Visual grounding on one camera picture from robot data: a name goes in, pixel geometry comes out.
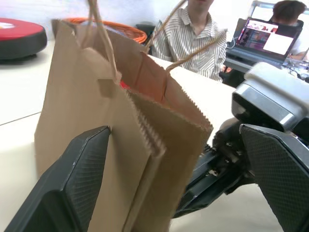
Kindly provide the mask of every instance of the white table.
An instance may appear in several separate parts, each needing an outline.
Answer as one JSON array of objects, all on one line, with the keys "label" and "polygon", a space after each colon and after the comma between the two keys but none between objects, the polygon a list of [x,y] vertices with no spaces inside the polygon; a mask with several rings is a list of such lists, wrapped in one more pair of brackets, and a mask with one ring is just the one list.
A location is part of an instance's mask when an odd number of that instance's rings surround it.
[{"label": "white table", "polygon": [[[45,94],[54,43],[24,65],[0,65],[0,231],[37,182],[33,138]],[[161,66],[168,62],[154,58]],[[214,133],[231,114],[233,89],[190,71],[171,75],[200,107]],[[173,221],[171,232],[282,232],[256,185],[222,196],[210,207]]]}]

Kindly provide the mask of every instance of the laptop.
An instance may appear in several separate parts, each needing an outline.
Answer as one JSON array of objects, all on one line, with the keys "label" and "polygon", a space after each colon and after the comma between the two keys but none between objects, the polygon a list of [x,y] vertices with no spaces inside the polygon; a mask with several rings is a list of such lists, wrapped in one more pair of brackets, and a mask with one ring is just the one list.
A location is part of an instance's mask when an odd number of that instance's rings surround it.
[{"label": "laptop", "polygon": [[301,26],[287,26],[248,18],[235,46],[227,49],[226,54],[228,57],[248,61],[251,65],[266,62],[280,68],[301,31]]}]

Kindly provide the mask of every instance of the bag handle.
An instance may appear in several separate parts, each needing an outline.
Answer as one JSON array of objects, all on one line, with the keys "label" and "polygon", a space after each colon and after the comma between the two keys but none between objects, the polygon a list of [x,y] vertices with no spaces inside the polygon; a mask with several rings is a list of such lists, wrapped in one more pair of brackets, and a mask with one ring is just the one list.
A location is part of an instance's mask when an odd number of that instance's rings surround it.
[{"label": "bag handle", "polygon": [[189,61],[191,58],[193,58],[195,55],[197,55],[198,53],[200,52],[203,52],[205,51],[208,47],[210,47],[211,45],[217,43],[221,37],[223,37],[224,35],[226,34],[226,30],[224,31],[221,31],[221,33],[215,37],[211,43],[205,45],[204,47],[201,47],[199,48],[198,50],[196,50],[194,53],[188,55],[187,57],[181,59],[181,60],[178,60],[174,63],[172,63],[171,65],[169,65],[167,68],[166,68],[166,71],[169,73],[170,71],[172,71],[174,68],[177,68],[178,66],[182,65],[183,63],[186,63],[187,61]]},{"label": "bag handle", "polygon": [[91,34],[92,22],[93,22],[92,17],[94,17],[98,29],[98,34],[104,43],[107,58],[112,67],[112,78],[114,82],[118,85],[120,83],[121,77],[117,75],[118,71],[115,62],[115,55],[112,47],[112,42],[108,36],[107,30],[103,27],[103,24],[101,23],[102,18],[98,10],[98,0],[87,0],[87,1],[89,4],[89,15],[88,15],[88,24],[86,28],[86,36],[82,41],[82,47],[83,45],[85,45],[86,41],[88,40]]},{"label": "bag handle", "polygon": [[181,0],[178,5],[172,10],[172,12],[170,13],[170,15],[167,17],[167,19],[164,21],[164,23],[162,24],[162,26],[158,29],[158,31],[154,31],[150,37],[150,39],[148,40],[148,42],[145,44],[146,47],[146,53],[148,54],[150,46],[153,44],[154,39],[158,36],[158,34],[165,28],[165,26],[167,25],[167,23],[169,22],[169,20],[173,17],[173,15],[177,12],[177,10],[179,8],[181,8],[185,2],[187,0]]}]

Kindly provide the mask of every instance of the white wall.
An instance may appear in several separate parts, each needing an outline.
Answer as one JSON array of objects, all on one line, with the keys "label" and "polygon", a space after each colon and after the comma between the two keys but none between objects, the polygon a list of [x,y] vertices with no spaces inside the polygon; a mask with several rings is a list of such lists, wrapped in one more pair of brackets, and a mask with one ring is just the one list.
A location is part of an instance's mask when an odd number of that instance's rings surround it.
[{"label": "white wall", "polygon": [[[156,24],[164,20],[180,0],[98,0],[102,18],[128,25],[140,22]],[[253,0],[215,0],[210,12],[230,34],[238,19],[246,18]],[[276,3],[278,0],[264,0]],[[309,5],[309,0],[302,0]],[[35,22],[44,26],[51,39],[50,19],[87,16],[85,0],[0,0],[0,17]]]}]

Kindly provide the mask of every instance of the laptop screen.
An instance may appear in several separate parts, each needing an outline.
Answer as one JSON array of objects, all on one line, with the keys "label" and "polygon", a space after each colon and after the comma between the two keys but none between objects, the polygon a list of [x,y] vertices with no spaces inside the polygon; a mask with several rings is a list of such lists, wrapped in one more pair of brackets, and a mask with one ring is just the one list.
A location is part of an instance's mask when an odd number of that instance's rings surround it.
[{"label": "laptop screen", "polygon": [[298,35],[296,27],[250,18],[236,45],[247,48],[247,50],[286,58]]}]

